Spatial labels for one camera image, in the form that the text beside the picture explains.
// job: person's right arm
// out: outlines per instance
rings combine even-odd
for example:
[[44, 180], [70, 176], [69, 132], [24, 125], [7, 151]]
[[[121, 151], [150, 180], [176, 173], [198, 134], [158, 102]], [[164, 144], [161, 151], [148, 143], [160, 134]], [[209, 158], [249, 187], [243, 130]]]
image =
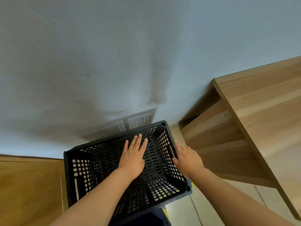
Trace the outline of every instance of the person's right arm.
[[176, 143], [176, 150], [178, 159], [172, 159], [175, 166], [205, 195], [225, 225], [293, 225], [206, 169], [190, 147]]

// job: person's left hand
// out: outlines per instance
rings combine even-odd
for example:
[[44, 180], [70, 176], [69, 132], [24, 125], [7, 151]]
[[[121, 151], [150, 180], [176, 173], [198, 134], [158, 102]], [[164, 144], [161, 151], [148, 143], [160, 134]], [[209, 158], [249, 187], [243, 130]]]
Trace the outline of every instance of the person's left hand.
[[126, 140], [118, 166], [118, 168], [127, 171], [127, 173], [130, 175], [131, 180], [134, 180], [141, 174], [145, 165], [145, 161], [144, 159], [142, 159], [142, 156], [145, 152], [148, 140], [145, 139], [141, 148], [139, 149], [141, 139], [142, 134], [139, 134], [139, 136], [134, 136], [130, 147], [128, 147], [129, 141]]

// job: black plastic crate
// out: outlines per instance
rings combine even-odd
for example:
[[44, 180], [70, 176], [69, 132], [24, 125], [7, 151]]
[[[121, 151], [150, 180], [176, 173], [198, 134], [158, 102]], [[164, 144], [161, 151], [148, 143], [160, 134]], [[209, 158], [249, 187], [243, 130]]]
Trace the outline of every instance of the black plastic crate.
[[148, 139], [145, 167], [122, 195], [110, 225], [121, 225], [192, 193], [191, 183], [172, 162], [175, 143], [166, 121], [82, 144], [64, 152], [69, 207], [101, 183], [116, 168], [126, 140]]

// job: floor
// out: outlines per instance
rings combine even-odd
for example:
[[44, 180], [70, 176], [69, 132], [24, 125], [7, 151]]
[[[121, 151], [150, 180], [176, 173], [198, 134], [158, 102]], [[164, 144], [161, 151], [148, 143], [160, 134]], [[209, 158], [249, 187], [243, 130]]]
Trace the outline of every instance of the floor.
[[[185, 144], [177, 125], [170, 126], [172, 136], [180, 144]], [[248, 194], [262, 205], [275, 211], [296, 226], [301, 226], [301, 221], [296, 220], [274, 188], [256, 186], [242, 182], [225, 180], [239, 190]], [[196, 186], [192, 188], [192, 194], [166, 205], [169, 220], [172, 226], [224, 226], [220, 217], [205, 196]]]

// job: wooden tabletop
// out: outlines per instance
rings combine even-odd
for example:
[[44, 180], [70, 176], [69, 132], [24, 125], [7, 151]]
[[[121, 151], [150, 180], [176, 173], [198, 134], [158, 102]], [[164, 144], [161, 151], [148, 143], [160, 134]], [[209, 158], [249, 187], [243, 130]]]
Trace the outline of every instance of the wooden tabletop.
[[213, 85], [301, 219], [301, 56], [215, 78]]

